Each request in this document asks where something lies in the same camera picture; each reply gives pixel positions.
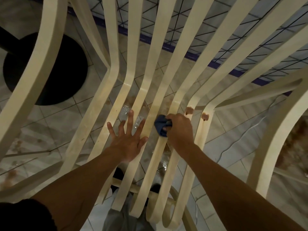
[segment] round black base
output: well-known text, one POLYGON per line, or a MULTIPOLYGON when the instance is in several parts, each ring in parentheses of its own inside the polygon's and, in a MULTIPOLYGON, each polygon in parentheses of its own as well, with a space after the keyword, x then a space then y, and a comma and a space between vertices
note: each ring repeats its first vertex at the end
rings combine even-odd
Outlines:
MULTIPOLYGON (((20 40, 24 51, 33 51, 38 33, 20 40)), ((7 87, 14 91, 27 62, 7 54, 3 64, 3 76, 7 87)), ((88 71, 86 55, 72 38, 63 35, 60 50, 48 80, 36 101, 36 105, 58 104, 72 97, 83 85, 88 71)))

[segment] blue cloth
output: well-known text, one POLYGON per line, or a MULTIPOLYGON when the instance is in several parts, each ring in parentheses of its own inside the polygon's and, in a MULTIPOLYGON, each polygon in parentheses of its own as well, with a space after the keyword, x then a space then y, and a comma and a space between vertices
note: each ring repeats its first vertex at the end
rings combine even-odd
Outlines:
POLYGON ((164 131, 163 127, 168 127, 168 126, 172 127, 172 121, 167 120, 166 116, 161 114, 156 118, 154 126, 160 136, 167 137, 167 131, 164 131))

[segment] left hand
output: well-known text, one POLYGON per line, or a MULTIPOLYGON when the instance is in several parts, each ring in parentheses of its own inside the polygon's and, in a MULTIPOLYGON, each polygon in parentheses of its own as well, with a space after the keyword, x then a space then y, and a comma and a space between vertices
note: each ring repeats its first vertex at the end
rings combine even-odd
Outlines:
POLYGON ((130 110, 128 113, 128 122, 126 133, 124 131, 125 121, 121 121, 119 125, 119 135, 116 136, 112 125, 110 122, 107 122, 107 128, 112 137, 112 143, 110 147, 115 148, 123 156, 122 161, 130 162, 132 161, 141 150, 141 147, 147 142, 148 137, 143 137, 140 139, 140 135, 145 123, 145 119, 140 122, 139 127, 137 128, 134 135, 132 135, 133 129, 133 116, 134 111, 130 110))

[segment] finger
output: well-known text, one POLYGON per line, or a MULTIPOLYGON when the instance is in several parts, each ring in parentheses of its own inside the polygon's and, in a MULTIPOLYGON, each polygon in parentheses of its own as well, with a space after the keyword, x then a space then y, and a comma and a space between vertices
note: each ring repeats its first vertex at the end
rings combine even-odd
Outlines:
POLYGON ((144 124, 145 124, 145 119, 143 119, 141 122, 140 122, 140 125, 138 126, 134 136, 138 139, 140 139, 140 135, 141 135, 141 132, 143 130, 143 127, 144 127, 144 124))
POLYGON ((139 140, 139 143, 137 146, 138 152, 141 150, 142 146, 147 142, 148 139, 149 139, 148 137, 143 137, 139 140))
POLYGON ((168 114, 167 116, 166 116, 166 119, 168 119, 168 120, 172 120, 172 119, 174 119, 175 118, 175 114, 173 114, 173 113, 170 113, 170 114, 168 114))
POLYGON ((130 135, 132 134, 132 129, 133 129, 133 119, 134 119, 134 111, 130 110, 128 113, 127 129, 126 129, 126 133, 130 135))
POLYGON ((167 127, 163 127, 163 130, 168 132, 171 130, 171 128, 172 128, 171 126, 167 126, 167 127))
POLYGON ((119 136, 122 136, 125 134, 124 132, 124 124, 125 124, 125 120, 121 121, 121 123, 119 124, 119 136))
POLYGON ((107 122, 107 128, 109 130, 109 133, 110 133, 112 139, 114 139, 116 137, 116 134, 115 134, 113 127, 112 127, 112 124, 110 122, 107 122))

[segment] black shoe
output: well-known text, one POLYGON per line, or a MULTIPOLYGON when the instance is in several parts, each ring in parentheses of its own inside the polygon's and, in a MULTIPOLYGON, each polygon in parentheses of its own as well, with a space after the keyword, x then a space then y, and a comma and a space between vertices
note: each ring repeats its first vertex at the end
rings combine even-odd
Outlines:
MULTIPOLYGON (((152 187, 151 187, 151 189, 150 189, 150 191, 152 191, 152 192, 155 192, 155 193, 159 193, 159 190, 160 190, 160 185, 159 184, 154 184, 154 185, 152 185, 152 187)), ((147 201, 145 202, 145 207, 148 205, 148 202, 149 202, 149 198, 147 198, 147 201)))
MULTIPOLYGON (((123 173, 123 171, 120 168, 116 168, 113 177, 116 178, 116 179, 119 179, 119 180, 123 180, 124 173, 123 173)), ((110 188, 112 190, 112 193, 114 193, 118 187, 111 185, 110 188)))

